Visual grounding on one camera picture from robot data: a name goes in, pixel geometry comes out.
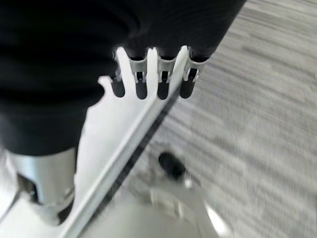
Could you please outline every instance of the gray carpet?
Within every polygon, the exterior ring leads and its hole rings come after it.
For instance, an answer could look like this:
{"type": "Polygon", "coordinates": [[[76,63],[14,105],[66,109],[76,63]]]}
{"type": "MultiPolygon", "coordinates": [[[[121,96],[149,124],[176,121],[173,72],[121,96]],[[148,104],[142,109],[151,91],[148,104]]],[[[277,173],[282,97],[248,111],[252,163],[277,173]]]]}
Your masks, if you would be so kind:
{"type": "MultiPolygon", "coordinates": [[[[317,1],[248,1],[113,203],[166,148],[208,184],[236,238],[316,238],[317,1]]],[[[106,237],[110,207],[83,238],[106,237]]]]}

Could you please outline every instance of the black rubber tip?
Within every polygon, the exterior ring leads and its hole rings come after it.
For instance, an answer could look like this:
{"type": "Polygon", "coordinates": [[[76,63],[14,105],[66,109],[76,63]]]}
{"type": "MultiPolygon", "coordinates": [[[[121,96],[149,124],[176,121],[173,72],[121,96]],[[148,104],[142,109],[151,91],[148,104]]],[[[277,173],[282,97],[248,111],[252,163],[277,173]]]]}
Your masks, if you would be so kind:
{"type": "Polygon", "coordinates": [[[186,173],[185,166],[169,152],[161,153],[158,162],[167,175],[174,180],[178,180],[186,173]]]}
{"type": "Polygon", "coordinates": [[[74,199],[71,201],[71,203],[58,214],[59,218],[59,224],[62,224],[64,221],[66,221],[67,217],[69,216],[71,209],[74,204],[74,199]]]}
{"type": "Polygon", "coordinates": [[[195,83],[191,81],[182,81],[182,85],[180,86],[180,96],[182,98],[189,98],[194,90],[195,83]]]}
{"type": "Polygon", "coordinates": [[[146,99],[146,97],[148,96],[147,83],[138,82],[135,84],[135,88],[137,91],[138,98],[142,100],[146,99]]]}
{"type": "Polygon", "coordinates": [[[158,84],[158,98],[164,100],[168,97],[169,83],[159,83],[158,84]]]}
{"type": "Polygon", "coordinates": [[[122,98],[125,95],[125,89],[124,89],[124,84],[123,81],[121,80],[120,82],[114,81],[111,83],[113,93],[119,97],[122,98]]]}

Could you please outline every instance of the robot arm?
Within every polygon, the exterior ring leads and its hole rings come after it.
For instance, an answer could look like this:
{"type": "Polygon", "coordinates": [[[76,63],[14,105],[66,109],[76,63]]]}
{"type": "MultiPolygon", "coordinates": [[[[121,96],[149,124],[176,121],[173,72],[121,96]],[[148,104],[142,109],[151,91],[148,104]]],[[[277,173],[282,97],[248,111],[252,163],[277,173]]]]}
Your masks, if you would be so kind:
{"type": "Polygon", "coordinates": [[[245,0],[49,0],[0,3],[0,140],[19,185],[50,224],[74,199],[73,177],[87,108],[110,75],[124,95],[113,51],[123,46],[140,99],[147,48],[158,49],[158,97],[168,95],[181,46],[189,46],[180,95],[188,98],[245,0]]]}

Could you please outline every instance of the black ribbed fabric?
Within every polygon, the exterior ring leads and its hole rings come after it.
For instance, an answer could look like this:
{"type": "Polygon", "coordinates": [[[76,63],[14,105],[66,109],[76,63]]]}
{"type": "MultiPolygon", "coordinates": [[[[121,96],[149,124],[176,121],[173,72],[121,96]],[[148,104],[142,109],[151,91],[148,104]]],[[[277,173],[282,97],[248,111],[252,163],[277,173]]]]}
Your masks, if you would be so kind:
{"type": "Polygon", "coordinates": [[[216,49],[244,0],[0,2],[0,140],[12,152],[77,146],[113,75],[112,49],[216,49]]]}

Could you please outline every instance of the silver metal part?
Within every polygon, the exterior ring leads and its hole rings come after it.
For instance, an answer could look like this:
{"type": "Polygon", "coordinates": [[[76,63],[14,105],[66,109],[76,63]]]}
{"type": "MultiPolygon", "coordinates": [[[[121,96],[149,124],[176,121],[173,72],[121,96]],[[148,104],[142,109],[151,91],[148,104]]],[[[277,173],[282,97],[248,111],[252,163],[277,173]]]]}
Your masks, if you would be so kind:
{"type": "Polygon", "coordinates": [[[184,75],[183,75],[184,81],[188,81],[189,80],[190,70],[191,69],[196,69],[197,71],[196,71],[195,77],[192,80],[193,82],[196,82],[197,78],[198,78],[199,74],[202,72],[206,62],[207,61],[205,61],[205,62],[195,62],[195,61],[191,60],[190,57],[188,56],[187,62],[185,64],[185,68],[184,68],[184,75]]]}
{"type": "Polygon", "coordinates": [[[212,209],[201,187],[189,180],[185,176],[183,183],[169,179],[157,181],[150,189],[151,204],[197,226],[201,238],[232,238],[232,228],[212,209]]]}
{"type": "Polygon", "coordinates": [[[173,73],[173,69],[174,69],[174,65],[176,62],[176,58],[174,59],[170,59],[170,60],[166,60],[166,59],[162,59],[160,56],[158,56],[158,82],[162,83],[162,72],[163,71],[167,71],[167,81],[166,83],[170,83],[170,76],[173,73]]]}
{"type": "Polygon", "coordinates": [[[32,207],[47,223],[61,224],[74,200],[75,148],[47,156],[8,152],[8,158],[32,207]]]}
{"type": "Polygon", "coordinates": [[[130,66],[132,70],[132,74],[134,76],[135,83],[138,83],[137,73],[142,72],[142,83],[145,83],[147,80],[147,73],[148,73],[148,58],[145,57],[143,60],[133,60],[130,59],[130,66]]]}

